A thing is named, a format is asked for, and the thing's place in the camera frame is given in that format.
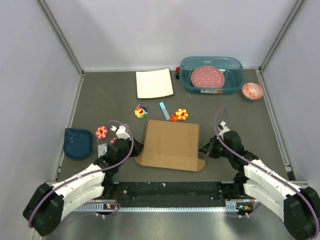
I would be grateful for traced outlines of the blue packet under arm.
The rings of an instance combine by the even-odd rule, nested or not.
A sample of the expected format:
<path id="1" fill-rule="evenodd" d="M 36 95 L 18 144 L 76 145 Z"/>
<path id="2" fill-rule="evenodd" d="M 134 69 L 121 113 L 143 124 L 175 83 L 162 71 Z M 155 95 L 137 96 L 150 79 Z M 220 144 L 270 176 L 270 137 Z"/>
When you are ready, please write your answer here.
<path id="1" fill-rule="evenodd" d="M 107 143 L 104 143 L 104 144 L 99 144 L 97 146 L 97 155 L 98 157 L 102 157 L 102 156 L 105 156 L 109 150 L 109 145 Z"/>

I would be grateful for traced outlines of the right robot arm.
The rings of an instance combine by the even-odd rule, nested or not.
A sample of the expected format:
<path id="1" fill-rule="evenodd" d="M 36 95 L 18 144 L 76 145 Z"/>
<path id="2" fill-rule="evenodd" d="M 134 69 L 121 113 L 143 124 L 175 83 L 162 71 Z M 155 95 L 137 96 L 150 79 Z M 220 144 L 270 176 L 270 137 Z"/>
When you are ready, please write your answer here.
<path id="1" fill-rule="evenodd" d="M 310 186 L 302 188 L 284 179 L 242 145 L 236 131 L 214 135 L 199 149 L 209 158 L 228 159 L 238 171 L 233 179 L 233 192 L 239 198 L 258 200 L 284 223 L 296 240 L 320 235 L 320 197 Z"/>

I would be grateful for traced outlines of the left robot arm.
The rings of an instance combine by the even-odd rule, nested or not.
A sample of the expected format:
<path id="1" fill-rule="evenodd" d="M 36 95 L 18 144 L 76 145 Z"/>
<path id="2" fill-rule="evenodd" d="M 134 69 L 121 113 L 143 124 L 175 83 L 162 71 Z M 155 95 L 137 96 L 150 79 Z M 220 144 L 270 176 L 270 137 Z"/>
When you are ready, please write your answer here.
<path id="1" fill-rule="evenodd" d="M 106 154 L 78 174 L 55 184 L 41 184 L 22 213 L 28 226 L 47 236 L 73 210 L 91 200 L 113 196 L 113 176 L 124 161 L 139 156 L 143 147 L 134 138 L 118 138 L 107 146 Z"/>

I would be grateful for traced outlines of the brown cardboard box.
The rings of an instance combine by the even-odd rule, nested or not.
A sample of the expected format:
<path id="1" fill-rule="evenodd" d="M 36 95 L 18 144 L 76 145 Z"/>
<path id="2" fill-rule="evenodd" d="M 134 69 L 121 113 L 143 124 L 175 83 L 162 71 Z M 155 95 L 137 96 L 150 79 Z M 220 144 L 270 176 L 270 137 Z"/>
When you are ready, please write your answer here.
<path id="1" fill-rule="evenodd" d="M 149 120 L 142 153 L 134 159 L 141 166 L 199 172 L 206 164 L 199 159 L 199 131 L 194 123 Z"/>

